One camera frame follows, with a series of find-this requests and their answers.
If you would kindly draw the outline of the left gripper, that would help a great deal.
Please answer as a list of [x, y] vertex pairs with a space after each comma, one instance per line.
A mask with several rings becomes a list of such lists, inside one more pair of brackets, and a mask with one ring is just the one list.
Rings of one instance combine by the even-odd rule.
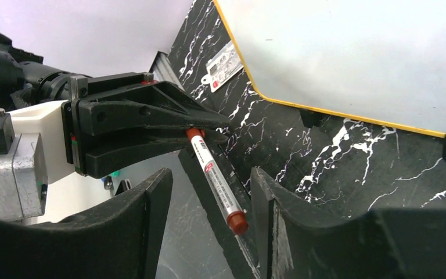
[[[228, 137], [190, 127], [216, 129], [230, 122], [173, 83], [100, 92], [79, 101], [78, 120], [83, 133], [108, 134], [84, 142], [81, 163], [77, 133], [68, 131], [69, 112], [66, 101], [0, 112], [0, 220], [42, 216], [47, 185], [73, 172], [102, 178], [184, 149], [190, 131], [199, 132], [209, 144], [221, 144]], [[110, 133], [135, 128], [155, 130]]]

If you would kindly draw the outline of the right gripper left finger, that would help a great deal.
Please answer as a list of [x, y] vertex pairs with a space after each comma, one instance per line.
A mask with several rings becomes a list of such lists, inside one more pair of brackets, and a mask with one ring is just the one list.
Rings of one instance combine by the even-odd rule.
[[155, 278], [172, 185], [163, 168], [57, 223], [0, 221], [0, 278]]

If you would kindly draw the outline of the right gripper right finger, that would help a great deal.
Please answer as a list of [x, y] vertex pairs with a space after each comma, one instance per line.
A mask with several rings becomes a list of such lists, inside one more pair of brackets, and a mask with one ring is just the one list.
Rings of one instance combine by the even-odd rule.
[[251, 171], [262, 278], [446, 278], [446, 209], [322, 210]]

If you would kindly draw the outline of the white whiteboard marker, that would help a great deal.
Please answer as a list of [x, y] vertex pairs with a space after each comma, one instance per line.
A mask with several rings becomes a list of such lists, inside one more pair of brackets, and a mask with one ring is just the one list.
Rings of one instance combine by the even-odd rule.
[[246, 214], [217, 165], [202, 132], [190, 128], [186, 134], [226, 224], [234, 234], [243, 235], [249, 228]]

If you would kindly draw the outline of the yellow framed whiteboard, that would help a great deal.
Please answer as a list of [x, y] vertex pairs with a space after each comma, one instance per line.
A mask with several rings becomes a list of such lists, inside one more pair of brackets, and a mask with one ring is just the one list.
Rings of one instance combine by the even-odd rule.
[[215, 1], [264, 99], [439, 137], [446, 1]]

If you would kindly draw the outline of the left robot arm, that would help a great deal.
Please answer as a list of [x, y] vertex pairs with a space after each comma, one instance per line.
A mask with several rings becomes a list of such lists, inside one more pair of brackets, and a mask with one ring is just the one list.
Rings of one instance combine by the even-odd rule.
[[0, 220], [42, 216], [47, 187], [71, 173], [103, 178], [182, 149], [192, 128], [223, 142], [228, 123], [152, 73], [60, 70], [0, 33]]

